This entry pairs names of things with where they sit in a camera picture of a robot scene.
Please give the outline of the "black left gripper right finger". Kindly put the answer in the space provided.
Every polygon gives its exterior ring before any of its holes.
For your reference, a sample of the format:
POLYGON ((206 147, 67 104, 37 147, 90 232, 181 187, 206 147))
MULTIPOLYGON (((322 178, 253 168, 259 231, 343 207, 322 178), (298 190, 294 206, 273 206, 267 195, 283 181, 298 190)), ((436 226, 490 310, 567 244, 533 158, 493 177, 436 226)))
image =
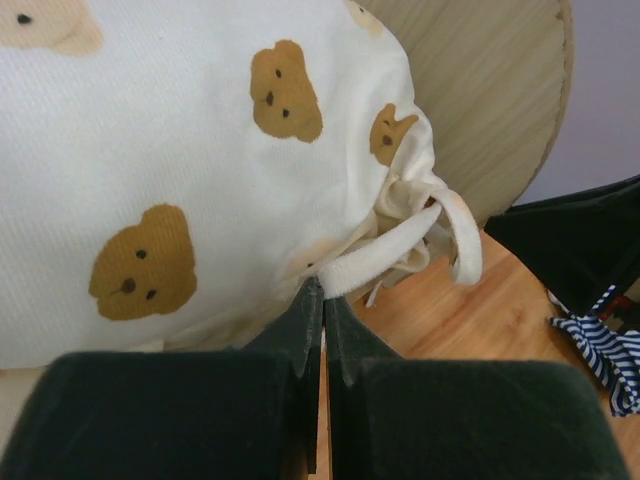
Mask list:
POLYGON ((626 479, 586 376, 545 361, 409 360, 324 304, 335 479, 626 479))

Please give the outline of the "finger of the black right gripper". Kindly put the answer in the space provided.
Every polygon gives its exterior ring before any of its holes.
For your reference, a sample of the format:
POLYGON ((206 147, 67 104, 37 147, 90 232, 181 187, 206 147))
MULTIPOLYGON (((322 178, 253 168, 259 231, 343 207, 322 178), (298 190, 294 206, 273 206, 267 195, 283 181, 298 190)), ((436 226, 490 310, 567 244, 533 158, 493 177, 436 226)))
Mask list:
POLYGON ((609 287, 623 293, 639 278, 639 177, 512 207, 484 230, 584 315, 609 287))

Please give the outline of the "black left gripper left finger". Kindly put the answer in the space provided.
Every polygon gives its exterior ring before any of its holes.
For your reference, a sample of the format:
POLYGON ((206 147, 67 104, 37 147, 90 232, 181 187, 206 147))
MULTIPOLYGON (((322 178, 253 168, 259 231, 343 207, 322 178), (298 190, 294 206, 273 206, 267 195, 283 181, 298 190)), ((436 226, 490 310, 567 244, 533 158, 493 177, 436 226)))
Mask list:
POLYGON ((316 471, 324 293, 240 349, 76 353, 36 384, 5 479, 305 479, 316 471))

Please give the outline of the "wooden pet bed frame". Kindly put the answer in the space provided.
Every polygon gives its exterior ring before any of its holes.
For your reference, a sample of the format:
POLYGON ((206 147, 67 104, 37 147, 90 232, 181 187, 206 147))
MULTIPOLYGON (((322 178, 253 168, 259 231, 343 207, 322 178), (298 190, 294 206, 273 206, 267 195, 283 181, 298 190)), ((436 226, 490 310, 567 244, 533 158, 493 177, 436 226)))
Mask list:
POLYGON ((506 211, 555 143, 571 88, 568 1, 365 1, 408 54, 435 171, 477 223, 506 211))

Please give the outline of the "large bear print cushion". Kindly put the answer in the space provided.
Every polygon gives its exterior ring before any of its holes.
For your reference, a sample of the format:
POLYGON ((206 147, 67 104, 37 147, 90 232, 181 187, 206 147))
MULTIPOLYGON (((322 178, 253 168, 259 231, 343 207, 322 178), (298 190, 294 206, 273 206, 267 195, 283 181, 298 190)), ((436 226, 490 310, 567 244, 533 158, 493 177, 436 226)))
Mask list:
POLYGON ((407 55, 353 1, 1 5, 1 365, 482 274, 407 55))

